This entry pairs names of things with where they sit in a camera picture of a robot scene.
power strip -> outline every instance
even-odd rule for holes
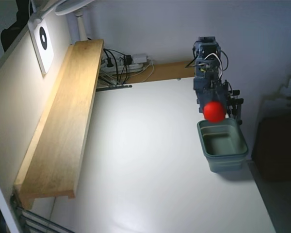
[[[131,64],[128,66],[128,70],[130,73],[135,73],[135,72],[139,72],[142,71],[144,68],[144,64],[142,63],[138,63],[138,64]],[[101,70],[103,70],[104,72],[107,72],[109,74],[116,74],[116,67],[107,67],[106,63],[102,64],[100,67]],[[118,66],[118,73],[121,74],[123,70],[123,74],[126,74],[126,69],[124,65],[119,65]]]

metal bracket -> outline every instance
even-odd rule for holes
[[[18,205],[14,195],[12,195],[10,198],[10,204],[24,233],[30,232],[75,233],[57,223],[54,223],[44,217],[41,217],[40,215],[25,210],[23,207]]]
[[[126,88],[132,88],[132,85],[108,86],[108,87],[99,88],[96,91],[100,92],[100,91],[119,90],[119,89],[126,89]]]

metal rail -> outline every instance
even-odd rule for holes
[[[30,233],[30,230],[38,233],[75,233],[55,222],[41,217],[40,215],[37,215],[29,210],[25,210],[23,207],[18,205],[14,195],[11,196],[10,203],[24,233]]]

red ball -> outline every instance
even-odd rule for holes
[[[225,119],[226,110],[224,106],[218,101],[211,101],[207,103],[203,109],[204,117],[211,123],[218,123]]]

gray plastic bin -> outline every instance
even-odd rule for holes
[[[199,138],[212,172],[242,168],[248,146],[237,122],[227,118],[220,123],[203,120],[197,124]]]

